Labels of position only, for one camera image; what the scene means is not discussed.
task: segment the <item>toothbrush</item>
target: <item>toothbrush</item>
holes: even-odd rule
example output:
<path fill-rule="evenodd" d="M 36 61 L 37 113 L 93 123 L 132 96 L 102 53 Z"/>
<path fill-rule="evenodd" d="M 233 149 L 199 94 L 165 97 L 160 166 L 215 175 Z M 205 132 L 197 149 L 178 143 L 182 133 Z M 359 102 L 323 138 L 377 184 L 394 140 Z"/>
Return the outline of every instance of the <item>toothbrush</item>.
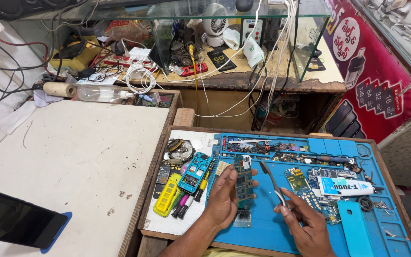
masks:
<path fill-rule="evenodd" d="M 277 186 L 277 183 L 275 182 L 275 179 L 272 176 L 272 173 L 270 172 L 270 169 L 267 166 L 267 164 L 264 161 L 260 161 L 259 164 L 261 165 L 261 169 L 263 170 L 263 172 L 265 174 L 269 174 L 272 180 L 272 184 L 274 185 L 275 194 L 279 197 L 280 203 L 282 204 L 282 206 L 288 207 L 288 204 L 286 203 L 286 200 L 283 197 L 282 191 L 280 191 L 280 188 Z"/>

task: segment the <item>masking tape roll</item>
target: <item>masking tape roll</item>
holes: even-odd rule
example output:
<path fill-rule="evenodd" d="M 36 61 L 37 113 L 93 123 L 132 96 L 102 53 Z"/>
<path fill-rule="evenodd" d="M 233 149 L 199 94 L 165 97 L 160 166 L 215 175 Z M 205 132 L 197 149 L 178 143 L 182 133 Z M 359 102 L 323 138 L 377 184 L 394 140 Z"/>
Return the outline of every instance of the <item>masking tape roll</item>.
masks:
<path fill-rule="evenodd" d="M 77 94 L 75 85 L 61 82 L 46 82 L 44 91 L 51 96 L 74 97 Z"/>

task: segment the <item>red tool holder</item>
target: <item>red tool holder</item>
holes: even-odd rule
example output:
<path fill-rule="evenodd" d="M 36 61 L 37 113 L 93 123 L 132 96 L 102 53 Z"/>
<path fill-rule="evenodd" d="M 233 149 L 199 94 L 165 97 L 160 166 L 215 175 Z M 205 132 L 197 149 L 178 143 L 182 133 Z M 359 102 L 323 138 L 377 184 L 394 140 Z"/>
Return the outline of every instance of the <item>red tool holder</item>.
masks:
<path fill-rule="evenodd" d="M 188 77 L 191 75 L 195 74 L 195 71 L 193 70 L 193 66 L 188 66 L 188 67 L 184 67 L 182 68 L 183 73 L 182 73 L 182 77 Z M 196 64 L 196 74 L 199 74 L 202 72 L 206 72 L 208 71 L 209 68 L 207 67 L 206 63 L 201 63 L 201 64 Z"/>

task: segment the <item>yellow container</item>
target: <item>yellow container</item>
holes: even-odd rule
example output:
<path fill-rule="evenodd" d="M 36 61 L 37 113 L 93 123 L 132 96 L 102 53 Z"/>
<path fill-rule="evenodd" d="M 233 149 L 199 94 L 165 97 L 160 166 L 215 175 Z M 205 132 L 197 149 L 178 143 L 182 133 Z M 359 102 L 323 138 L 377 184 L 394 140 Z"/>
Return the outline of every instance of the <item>yellow container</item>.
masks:
<path fill-rule="evenodd" d="M 172 204 L 174 200 L 179 196 L 180 189 L 177 187 L 177 183 L 180 181 L 182 176 L 180 174 L 174 173 L 169 178 L 166 186 L 164 187 L 161 195 L 153 207 L 153 211 L 162 216 L 166 217 L 172 210 Z"/>
<path fill-rule="evenodd" d="M 94 44 L 99 44 L 98 39 L 95 36 L 86 36 L 83 37 L 86 40 L 92 41 Z M 82 53 L 76 56 L 74 59 L 63 59 L 63 63 L 61 64 L 61 72 L 64 70 L 83 70 L 86 68 L 87 63 L 94 58 L 99 52 L 101 48 L 95 46 L 94 48 L 87 48 L 85 47 Z M 54 67 L 55 70 L 58 70 L 58 66 L 60 65 L 60 59 L 51 59 L 50 65 Z"/>

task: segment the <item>right hand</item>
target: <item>right hand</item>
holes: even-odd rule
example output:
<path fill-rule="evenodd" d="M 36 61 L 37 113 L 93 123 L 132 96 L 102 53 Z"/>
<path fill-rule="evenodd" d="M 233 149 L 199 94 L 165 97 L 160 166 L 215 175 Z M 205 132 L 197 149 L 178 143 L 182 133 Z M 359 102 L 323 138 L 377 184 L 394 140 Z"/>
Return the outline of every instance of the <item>right hand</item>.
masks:
<path fill-rule="evenodd" d="M 287 201 L 291 211 L 279 203 L 274 212 L 282 213 L 300 254 L 303 257 L 335 257 L 324 216 L 290 190 L 281 188 L 281 191 L 291 199 Z"/>

